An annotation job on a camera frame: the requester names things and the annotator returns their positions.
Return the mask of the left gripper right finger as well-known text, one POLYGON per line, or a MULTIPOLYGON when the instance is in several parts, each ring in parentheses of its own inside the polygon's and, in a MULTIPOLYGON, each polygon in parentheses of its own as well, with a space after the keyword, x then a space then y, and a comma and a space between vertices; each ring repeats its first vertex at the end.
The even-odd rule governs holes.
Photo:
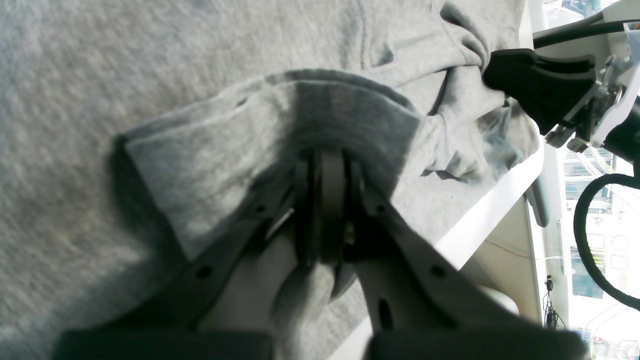
POLYGON ((547 330, 480 291, 413 231, 358 162, 320 151, 320 259, 349 265, 373 328, 366 360, 580 360, 578 335, 547 330))

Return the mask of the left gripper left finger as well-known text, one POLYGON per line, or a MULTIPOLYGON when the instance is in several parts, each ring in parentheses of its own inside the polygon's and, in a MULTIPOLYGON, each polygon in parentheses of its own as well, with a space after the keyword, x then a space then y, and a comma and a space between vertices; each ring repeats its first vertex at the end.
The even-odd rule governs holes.
POLYGON ((321 152, 259 185, 201 255, 140 306, 68 331, 55 360, 293 360, 320 268, 321 152))

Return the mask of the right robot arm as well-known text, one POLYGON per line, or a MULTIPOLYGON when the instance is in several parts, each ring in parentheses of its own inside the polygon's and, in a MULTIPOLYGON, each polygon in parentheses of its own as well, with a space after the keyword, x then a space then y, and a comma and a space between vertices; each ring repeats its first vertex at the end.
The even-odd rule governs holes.
POLYGON ((575 153, 593 180, 573 206, 573 237, 583 271, 615 301, 639 309, 639 296, 606 278, 589 244, 587 223, 603 189, 639 207, 639 19, 606 21, 598 13, 534 35, 534 48, 493 51, 484 83, 516 100, 546 143, 575 153), (537 49, 596 35, 621 33, 627 55, 611 54, 602 67, 592 54, 548 57, 537 49))

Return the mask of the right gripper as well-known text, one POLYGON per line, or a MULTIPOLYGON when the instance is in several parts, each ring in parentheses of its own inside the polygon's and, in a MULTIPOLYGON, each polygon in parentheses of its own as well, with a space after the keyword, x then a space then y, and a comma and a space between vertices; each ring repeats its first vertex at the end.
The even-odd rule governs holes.
POLYGON ((490 54, 483 82, 518 101, 554 148, 638 153, 639 21, 563 25, 545 33, 545 45, 617 32, 624 32, 630 55, 610 55, 598 75, 594 55, 553 58, 508 48, 490 54))

